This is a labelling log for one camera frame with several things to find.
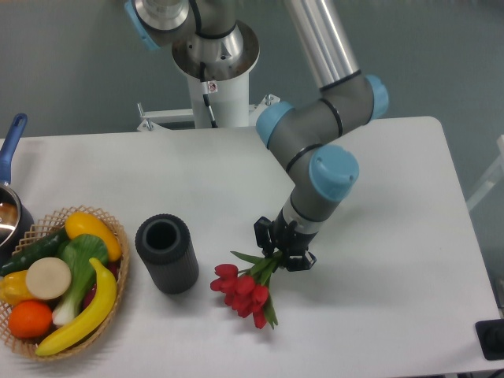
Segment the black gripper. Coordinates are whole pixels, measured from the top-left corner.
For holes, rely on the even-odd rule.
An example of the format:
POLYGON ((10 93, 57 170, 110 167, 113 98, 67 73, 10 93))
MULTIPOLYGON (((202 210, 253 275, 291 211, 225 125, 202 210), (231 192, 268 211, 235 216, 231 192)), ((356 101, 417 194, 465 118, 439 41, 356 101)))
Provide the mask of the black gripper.
POLYGON ((256 244, 266 258, 271 258, 276 249, 282 253, 280 266, 288 272, 310 270, 317 262, 317 258, 308 251, 317 232, 299 231, 298 222, 288 222, 282 211, 275 221, 260 217, 254 223, 254 233, 256 244))

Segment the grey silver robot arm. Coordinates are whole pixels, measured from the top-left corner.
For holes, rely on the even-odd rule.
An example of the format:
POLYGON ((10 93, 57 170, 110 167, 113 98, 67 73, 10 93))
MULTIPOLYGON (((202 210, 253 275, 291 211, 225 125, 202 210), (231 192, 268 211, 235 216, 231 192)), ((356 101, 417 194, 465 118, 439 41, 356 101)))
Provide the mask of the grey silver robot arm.
POLYGON ((280 252, 280 264, 295 272, 314 265, 309 245, 359 175, 355 157, 335 141, 382 117, 389 99, 378 77, 362 75, 332 2, 285 6, 321 93, 301 109, 250 104, 249 74, 260 49, 233 1, 128 1, 124 8, 149 49, 171 47, 187 77, 195 127, 254 126, 294 182, 277 218, 259 219, 254 231, 263 254, 280 252))

